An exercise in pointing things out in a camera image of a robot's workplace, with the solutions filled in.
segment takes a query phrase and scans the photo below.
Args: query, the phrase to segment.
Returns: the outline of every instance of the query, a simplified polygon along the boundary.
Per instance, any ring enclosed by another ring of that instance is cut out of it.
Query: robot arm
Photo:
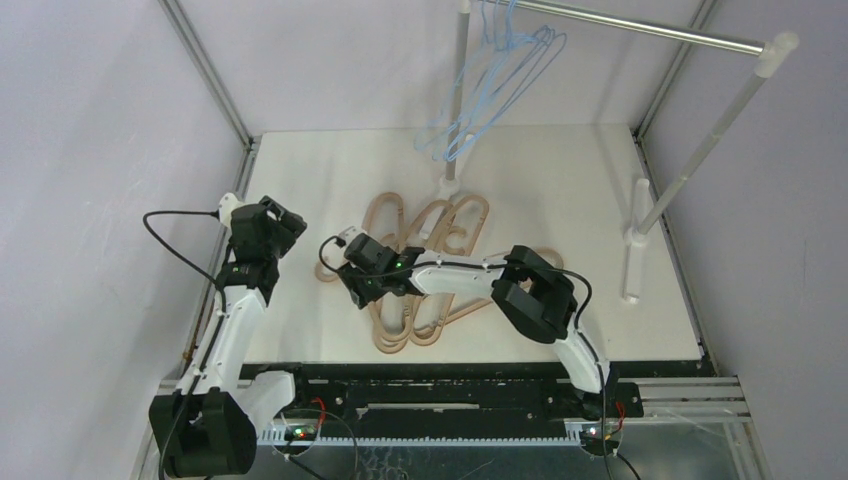
[[[264,197],[221,199],[218,218],[230,232],[216,277],[223,295],[194,360],[171,395],[158,395],[149,417],[171,477],[244,474],[256,455],[256,431],[294,399],[287,372],[267,372],[247,390],[237,383],[253,332],[279,279],[277,262],[306,229],[303,219]]]
[[[336,243],[348,262],[338,269],[339,278],[360,309],[386,293],[492,298],[519,333],[551,346],[575,388],[604,388],[609,361],[576,324],[574,284],[530,248],[516,245],[508,255],[479,260],[417,247],[397,253],[356,227]],[[522,289],[528,280],[530,288]]]

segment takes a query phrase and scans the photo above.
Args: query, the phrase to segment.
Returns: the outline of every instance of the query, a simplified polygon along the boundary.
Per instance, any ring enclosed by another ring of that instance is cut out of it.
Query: metal rod
[[[718,10],[720,3],[721,0],[701,0],[698,10],[692,17],[692,21],[689,22],[689,27],[698,30],[706,28],[710,23],[710,20],[712,20],[713,14]],[[648,109],[642,116],[642,120],[639,122],[639,126],[636,128],[633,135],[637,142],[645,138],[645,135],[648,133],[648,129],[651,127],[651,124],[654,122],[654,118],[657,116],[657,112],[668,97],[669,89],[674,82],[677,81],[677,77],[683,69],[683,64],[689,59],[691,52],[691,43],[683,42],[677,47],[674,59],[669,64],[669,67],[665,72],[665,76],[663,76],[662,83],[660,83],[660,87],[652,97],[651,105],[648,106]]]
[[[507,3],[507,0],[486,0],[489,3]],[[585,8],[564,5],[561,3],[543,2],[540,0],[518,0],[515,6],[537,12],[550,13],[561,17],[573,18],[584,22],[597,23],[610,27],[631,30],[639,33],[647,33],[658,37],[672,38],[682,42],[703,45],[706,47],[729,50],[731,52],[745,53],[759,56],[765,49],[765,42],[748,40],[745,38],[721,35],[716,33],[702,32],[686,27],[667,25],[650,20],[639,20],[608,13],[597,12]]]
[[[200,42],[197,32],[194,31],[183,6],[179,0],[159,0],[159,4],[171,21],[171,25],[180,37],[189,57],[194,62],[194,66],[197,67],[197,71],[203,77],[209,93],[212,94],[212,98],[218,104],[218,108],[221,109],[221,113],[224,114],[233,132],[238,136],[245,149],[250,148],[250,132],[239,115],[230,93],[224,87],[224,82],[221,81],[218,71],[212,65],[212,60],[209,59],[209,54],[203,48],[203,44]]]
[[[754,94],[757,93],[757,90],[765,83],[766,79],[760,77],[756,74],[752,74],[748,81],[745,82],[745,85],[742,87],[742,90],[736,94],[736,97],[721,115],[721,118],[713,126],[710,133],[701,140],[701,143],[698,145],[698,148],[695,149],[695,152],[692,153],[692,156],[689,157],[689,161],[686,162],[686,165],[683,167],[683,171],[680,173],[680,176],[666,188],[660,198],[657,200],[657,203],[654,204],[654,208],[648,212],[648,215],[645,216],[645,219],[642,220],[642,223],[639,224],[639,228],[636,230],[642,234],[646,235],[651,227],[659,220],[660,216],[662,216],[663,211],[665,211],[666,207],[674,200],[674,197],[677,195],[677,192],[683,188],[683,185],[686,184],[686,181],[689,180],[689,177],[695,173],[698,167],[701,166],[701,163],[704,162],[704,159],[707,158],[707,155],[710,154],[712,149],[718,144],[719,140],[721,140],[724,132],[730,128],[730,125],[736,120],[736,117],[742,113],[742,110],[748,105],[748,102],[751,98],[754,97]]]
[[[456,55],[454,64],[454,77],[456,82],[454,83],[454,91],[453,91],[453,102],[451,103],[451,125],[456,124],[456,128],[448,135],[448,145],[452,145],[450,147],[450,152],[448,153],[448,157],[452,157],[456,154],[456,150],[459,147],[459,143],[456,142],[456,137],[459,135],[459,115],[462,113],[462,78],[460,78],[460,74],[462,74],[462,69],[465,68],[465,51],[468,50],[468,22],[471,19],[471,11],[470,5],[469,8],[460,8],[458,17],[457,17],[457,25],[456,25]],[[456,159],[452,162],[447,162],[445,166],[445,180],[453,181],[456,179]]]

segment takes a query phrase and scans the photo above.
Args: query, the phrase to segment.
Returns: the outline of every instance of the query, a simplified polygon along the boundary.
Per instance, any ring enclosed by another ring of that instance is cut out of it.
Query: white wall
[[[254,133],[421,127],[453,84],[458,0],[183,3]],[[575,3],[685,25],[699,0]],[[479,2],[471,18],[469,54],[480,39]],[[675,47],[665,39],[520,9],[514,20],[520,31],[547,23],[569,37],[501,125],[635,127]]]
[[[690,180],[671,215],[714,354],[739,374],[778,479],[845,478],[848,3],[725,2],[712,28],[801,47]],[[750,72],[698,51],[654,127],[668,181]]]
[[[0,78],[2,476],[126,478],[202,286],[141,215],[241,147],[155,0],[0,1]],[[156,226],[206,266],[214,220]]]

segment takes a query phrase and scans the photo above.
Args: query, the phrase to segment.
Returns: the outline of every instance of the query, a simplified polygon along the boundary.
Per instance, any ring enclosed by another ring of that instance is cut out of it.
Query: white table
[[[556,361],[489,306],[449,326],[433,346],[411,342],[386,355],[371,341],[371,320],[340,283],[313,275],[319,244],[359,225],[371,200],[394,191],[407,222],[431,201],[444,164],[415,151],[413,130],[267,133],[247,201],[269,195],[309,224],[280,262],[281,278],[246,362],[513,363]],[[474,147],[462,169],[463,192],[483,195],[491,212],[476,254],[514,244],[550,246],[566,268],[588,277],[595,293],[584,315],[611,360],[700,358],[668,247],[649,234],[643,298],[620,296],[622,232],[630,191],[642,168],[625,125],[498,127]],[[577,285],[582,301],[584,289]]]

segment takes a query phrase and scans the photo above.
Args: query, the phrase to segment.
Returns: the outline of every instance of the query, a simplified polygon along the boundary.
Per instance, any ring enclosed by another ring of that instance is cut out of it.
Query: metal frame
[[[488,1],[491,3],[504,2],[504,0],[484,1]],[[175,32],[178,34],[181,42],[186,48],[186,52],[192,59],[192,62],[197,67],[198,73],[200,74],[201,78],[209,89],[216,104],[221,109],[222,115],[225,117],[233,132],[239,138],[239,141],[245,148],[245,154],[242,158],[241,167],[239,169],[234,185],[234,191],[240,195],[243,195],[247,189],[253,164],[256,160],[256,155],[258,153],[258,138],[251,137],[248,128],[246,127],[244,121],[238,113],[235,103],[233,102],[229,92],[227,91],[223,81],[221,80],[220,75],[216,71],[211,59],[209,58],[209,55],[203,47],[203,44],[200,41],[196,31],[194,30],[193,25],[188,19],[184,8],[180,4],[180,1],[159,0],[159,3],[162,6],[163,11],[165,12],[169,21],[173,25]],[[643,116],[638,128],[634,131],[634,142],[636,144],[637,150],[642,155],[642,160],[646,169],[646,176],[648,176],[652,180],[652,188],[654,187],[653,178],[655,177],[654,175],[652,175],[651,163],[645,155],[645,151],[643,148],[644,138],[647,132],[649,131],[653,120],[656,118],[658,111],[662,108],[664,100],[666,99],[670,88],[673,86],[682,68],[685,66],[686,61],[691,54],[691,46],[709,46],[737,53],[760,56],[761,58],[764,52],[767,51],[768,44],[764,42],[759,42],[756,40],[747,40],[727,35],[718,35],[703,31],[702,29],[705,28],[706,25],[709,23],[710,19],[712,18],[712,15],[715,13],[719,4],[720,0],[702,0],[689,26],[677,27],[645,20],[627,19],[624,17],[609,15],[601,12],[583,9],[580,7],[573,7],[569,5],[562,5],[539,0],[519,0],[516,3],[518,7],[524,9],[555,14],[558,16],[564,16],[590,23],[601,24],[665,38],[671,38],[683,42],[683,44],[678,48],[677,52],[675,53],[673,60],[670,62],[665,77],[660,83],[656,94],[652,99],[650,106],[646,110],[645,115]],[[467,15],[465,16],[465,18],[463,18],[462,14],[460,14],[458,36],[463,33],[462,30],[464,21],[467,22]],[[676,190],[666,191],[666,194],[669,195],[663,194],[663,196],[660,197],[660,199],[657,201],[657,206],[654,209],[656,211],[653,211],[651,213],[651,217],[646,218],[645,222],[643,222],[639,228],[640,231],[643,229],[647,231],[647,229],[649,229],[655,221],[663,220],[663,223],[665,224],[664,230],[666,234],[666,240],[669,243],[669,246],[671,247],[675,267],[678,270],[679,279],[687,295],[687,303],[690,307],[690,314],[692,315],[694,321],[698,324],[698,327],[700,327],[700,323],[697,322],[697,315],[695,315],[697,308],[694,299],[692,298],[689,285],[686,282],[685,272],[683,272],[682,268],[680,267],[679,256],[675,248],[673,230],[671,229],[671,226],[668,225],[668,220],[662,218],[662,208],[657,207],[665,206],[671,201],[676,191],[679,190],[679,187],[682,187],[682,183],[688,179],[688,176],[690,176],[691,173],[693,173],[694,170],[697,169],[703,159],[706,158],[712,146],[714,146],[718,138],[720,138],[721,133],[723,133],[723,130],[726,130],[726,128],[729,127],[730,123],[733,121],[735,116],[738,115],[742,108],[744,108],[747,101],[750,100],[750,98],[756,92],[756,89],[761,84],[761,81],[757,82],[755,79],[751,79],[751,81],[746,84],[746,87],[742,90],[742,92],[737,95],[737,101],[734,102],[730,108],[728,108],[728,110],[725,112],[725,115],[723,116],[722,121],[717,124],[717,128],[715,128],[713,132],[711,132],[711,134],[707,138],[705,138],[704,142],[702,142],[701,148],[699,148],[696,153],[693,154],[693,157],[692,159],[690,159],[687,168],[684,170],[685,175],[681,176],[681,178],[678,179],[678,181],[682,179],[680,185],[676,188]],[[223,247],[224,236],[222,235],[218,240],[218,244],[215,248],[215,251],[213,252],[212,259],[210,261],[210,268],[214,268],[220,261],[223,255]],[[212,290],[211,288],[207,288],[203,292],[198,305],[198,312],[196,316],[198,322],[196,325],[197,330],[201,328],[203,320],[207,318],[210,313],[211,297]],[[708,341],[708,339],[704,337],[703,330],[700,328],[699,330],[701,338],[705,341]],[[711,367],[717,368],[715,363],[713,363]],[[731,451],[733,452],[734,463],[736,465],[737,473],[739,474],[740,478],[771,478],[768,472],[768,468],[762,460],[762,452],[760,450],[759,444],[757,443],[756,435],[753,431],[753,423],[751,422],[747,403],[745,402],[743,392],[739,387],[737,379],[713,377],[639,378],[631,379],[630,381],[633,381],[637,385],[639,385],[644,400],[646,416],[645,418],[641,419],[628,419],[628,423],[720,423],[723,425],[723,428],[725,430],[727,441],[731,448]],[[176,381],[162,382],[162,384],[160,385],[160,391],[162,391],[163,389],[166,391],[172,390],[175,383]],[[240,382],[239,388],[246,388],[247,385],[249,385],[249,381]],[[580,422],[566,422],[566,431],[573,433],[572,430],[574,429],[574,425],[579,425],[579,423]],[[263,432],[262,438],[265,438],[268,441],[273,441],[273,439],[276,438],[275,435],[275,431],[271,431],[270,433],[266,431]],[[566,437],[551,439],[551,441],[560,442],[563,444],[571,444],[573,443],[573,440],[574,439],[571,437],[570,434],[566,434]],[[325,439],[325,441],[343,442],[343,440],[341,439],[332,440],[329,438]],[[136,468],[134,469],[134,472],[138,472],[139,475],[141,475],[142,473],[142,466],[144,463],[145,454],[151,445],[151,436],[148,432],[146,440],[142,444],[142,450],[140,452],[140,457],[136,463]]]

